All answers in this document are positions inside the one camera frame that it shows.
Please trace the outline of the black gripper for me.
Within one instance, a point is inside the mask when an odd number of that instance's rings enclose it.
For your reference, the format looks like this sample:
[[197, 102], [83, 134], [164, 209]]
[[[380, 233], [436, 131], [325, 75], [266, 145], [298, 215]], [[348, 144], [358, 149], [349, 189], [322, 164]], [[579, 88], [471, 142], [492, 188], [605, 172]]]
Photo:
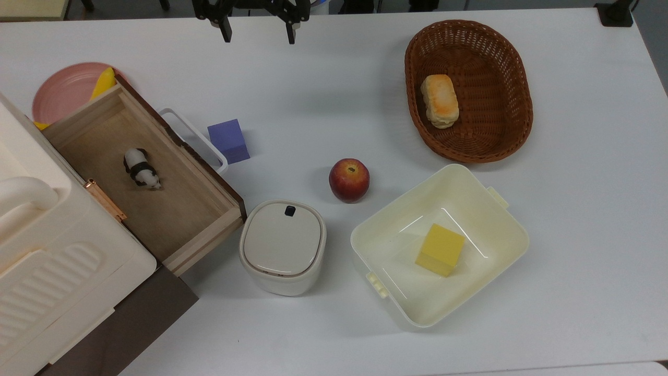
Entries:
[[264, 9], [279, 17], [285, 23], [290, 45], [295, 43], [297, 24], [308, 21], [311, 15], [309, 1], [193, 1], [192, 5], [196, 18], [219, 24], [226, 43], [231, 43], [232, 40], [229, 16], [234, 9]]

